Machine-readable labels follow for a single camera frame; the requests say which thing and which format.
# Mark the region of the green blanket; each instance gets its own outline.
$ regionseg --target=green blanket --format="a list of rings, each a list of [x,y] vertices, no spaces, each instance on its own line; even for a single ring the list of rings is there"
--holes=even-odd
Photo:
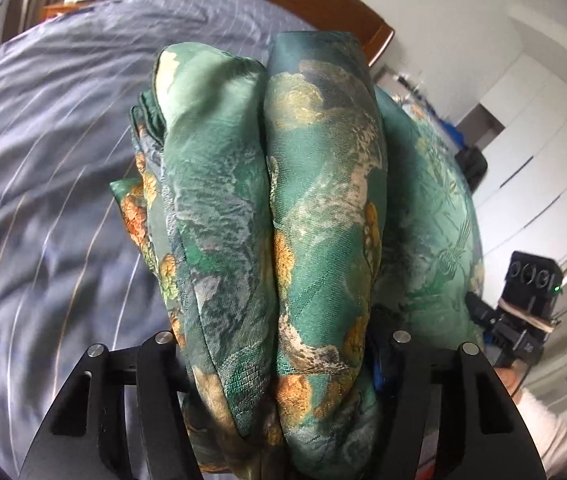
[[[279,35],[267,70],[169,46],[131,115],[140,177],[112,189],[194,386],[201,468],[359,478],[379,418],[371,304],[426,342],[477,337],[463,296],[481,246],[454,159],[375,95],[339,32]]]

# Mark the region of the bed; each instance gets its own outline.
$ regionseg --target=bed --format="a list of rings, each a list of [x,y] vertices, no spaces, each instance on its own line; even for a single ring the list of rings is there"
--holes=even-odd
[[[16,478],[82,352],[168,327],[108,184],[133,168],[128,110],[166,44],[262,62],[277,32],[352,32],[372,64],[393,30],[359,0],[111,0],[0,46],[0,467]],[[128,423],[135,428],[134,396]],[[136,478],[146,478],[129,432]]]

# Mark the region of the person's arm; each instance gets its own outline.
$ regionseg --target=person's arm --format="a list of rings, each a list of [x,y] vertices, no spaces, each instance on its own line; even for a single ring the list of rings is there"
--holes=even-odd
[[[496,368],[495,371],[508,393],[512,395],[519,385],[519,375],[506,368]],[[525,388],[519,389],[513,401],[528,427],[546,473],[550,475],[566,461],[567,425]]]

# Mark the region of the metal screw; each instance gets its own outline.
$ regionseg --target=metal screw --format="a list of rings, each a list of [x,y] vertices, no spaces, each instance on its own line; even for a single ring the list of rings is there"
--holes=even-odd
[[[88,355],[90,357],[97,357],[102,353],[104,353],[104,346],[102,344],[95,343],[88,348]]]
[[[172,334],[170,332],[159,332],[155,336],[155,341],[160,345],[170,343],[172,341]]]
[[[397,330],[392,337],[397,343],[408,343],[412,339],[410,334],[405,330]]]
[[[464,343],[461,349],[468,355],[477,355],[479,353],[479,347],[474,343]]]

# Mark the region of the nightstand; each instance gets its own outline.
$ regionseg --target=nightstand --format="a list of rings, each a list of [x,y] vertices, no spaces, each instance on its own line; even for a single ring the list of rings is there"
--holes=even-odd
[[[57,16],[66,14],[66,12],[72,12],[74,10],[81,9],[81,7],[85,7],[95,2],[96,0],[85,0],[73,4],[60,3],[60,4],[43,6],[41,13],[41,22],[44,22],[45,20],[50,20],[51,18],[56,18]]]

